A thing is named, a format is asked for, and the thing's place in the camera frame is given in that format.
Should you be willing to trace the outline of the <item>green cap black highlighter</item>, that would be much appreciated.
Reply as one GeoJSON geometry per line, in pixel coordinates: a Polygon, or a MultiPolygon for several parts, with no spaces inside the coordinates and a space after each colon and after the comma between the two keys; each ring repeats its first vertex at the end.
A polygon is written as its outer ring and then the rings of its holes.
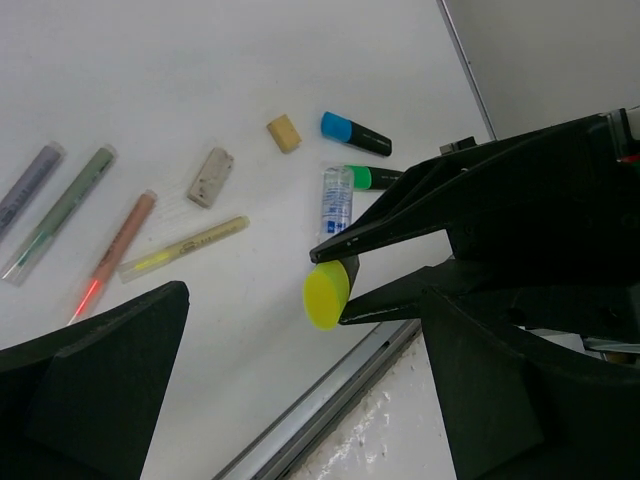
{"type": "Polygon", "coordinates": [[[347,165],[353,172],[354,189],[358,191],[387,190],[403,173],[379,167],[363,165],[347,165]]]}

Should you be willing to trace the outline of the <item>yellow cap black highlighter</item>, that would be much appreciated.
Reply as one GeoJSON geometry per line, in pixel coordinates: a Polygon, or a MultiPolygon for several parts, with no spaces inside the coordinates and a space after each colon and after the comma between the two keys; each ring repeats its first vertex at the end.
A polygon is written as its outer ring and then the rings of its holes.
{"type": "Polygon", "coordinates": [[[335,328],[347,305],[360,268],[358,256],[317,264],[303,285],[303,305],[312,325],[335,328]]]}

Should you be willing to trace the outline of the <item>blue cap black highlighter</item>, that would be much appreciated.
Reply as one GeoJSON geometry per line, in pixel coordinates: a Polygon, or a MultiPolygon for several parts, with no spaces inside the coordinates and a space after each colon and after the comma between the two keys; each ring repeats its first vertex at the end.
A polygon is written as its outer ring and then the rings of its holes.
{"type": "Polygon", "coordinates": [[[379,156],[389,157],[392,154],[392,141],[388,137],[329,111],[322,115],[321,133],[379,156]]]}

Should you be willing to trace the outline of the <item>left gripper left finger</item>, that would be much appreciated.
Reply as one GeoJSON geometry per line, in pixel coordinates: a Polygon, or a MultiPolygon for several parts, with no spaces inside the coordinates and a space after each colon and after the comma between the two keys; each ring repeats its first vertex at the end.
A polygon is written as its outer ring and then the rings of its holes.
{"type": "Polygon", "coordinates": [[[2,350],[2,478],[139,478],[189,305],[171,281],[2,350]]]}

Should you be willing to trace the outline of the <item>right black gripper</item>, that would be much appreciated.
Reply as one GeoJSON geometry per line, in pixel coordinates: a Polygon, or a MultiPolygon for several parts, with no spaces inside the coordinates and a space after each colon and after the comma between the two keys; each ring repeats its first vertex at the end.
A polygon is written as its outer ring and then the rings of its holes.
{"type": "Polygon", "coordinates": [[[445,292],[478,315],[639,348],[639,116],[609,112],[446,150],[445,292]]]}

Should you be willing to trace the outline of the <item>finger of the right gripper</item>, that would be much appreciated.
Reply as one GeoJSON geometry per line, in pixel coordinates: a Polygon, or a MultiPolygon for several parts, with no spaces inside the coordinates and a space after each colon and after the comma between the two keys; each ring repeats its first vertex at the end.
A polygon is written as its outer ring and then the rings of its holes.
{"type": "Polygon", "coordinates": [[[473,213],[463,194],[479,164],[469,149],[409,168],[353,225],[310,250],[310,260],[340,260],[451,227],[473,213]]]}
{"type": "Polygon", "coordinates": [[[426,290],[454,283],[454,264],[423,267],[347,302],[340,325],[361,325],[420,317],[426,290]]]}

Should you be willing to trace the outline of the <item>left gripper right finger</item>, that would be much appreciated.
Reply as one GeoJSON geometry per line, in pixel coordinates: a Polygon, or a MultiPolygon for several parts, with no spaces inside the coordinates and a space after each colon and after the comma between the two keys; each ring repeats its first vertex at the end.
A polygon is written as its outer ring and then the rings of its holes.
{"type": "Polygon", "coordinates": [[[420,313],[457,478],[638,478],[638,369],[475,318],[435,289],[420,313]]]}

